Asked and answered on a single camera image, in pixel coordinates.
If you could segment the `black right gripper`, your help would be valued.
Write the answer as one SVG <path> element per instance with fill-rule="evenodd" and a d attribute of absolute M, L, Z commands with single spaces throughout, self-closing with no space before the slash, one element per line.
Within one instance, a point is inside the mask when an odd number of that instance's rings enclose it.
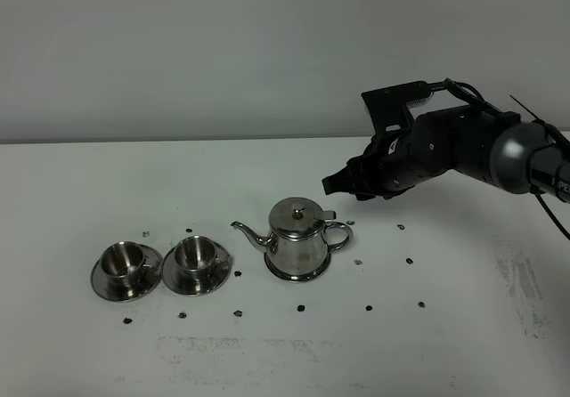
<path fill-rule="evenodd" d="M 375 135 L 361 156 L 322 179 L 324 193 L 390 199 L 449 170 L 450 141 L 436 129 L 436 116 L 414 118 L 406 107 L 443 89 L 442 82 L 418 81 L 362 93 Z"/>

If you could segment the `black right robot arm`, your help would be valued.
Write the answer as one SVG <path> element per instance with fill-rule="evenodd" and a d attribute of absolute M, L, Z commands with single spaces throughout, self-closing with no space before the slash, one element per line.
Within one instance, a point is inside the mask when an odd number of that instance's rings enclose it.
<path fill-rule="evenodd" d="M 391 199 L 450 170 L 513 194 L 569 200 L 569 141 L 536 118 L 502 112 L 471 85 L 417 81 L 362 93 L 375 130 L 325 193 Z"/>

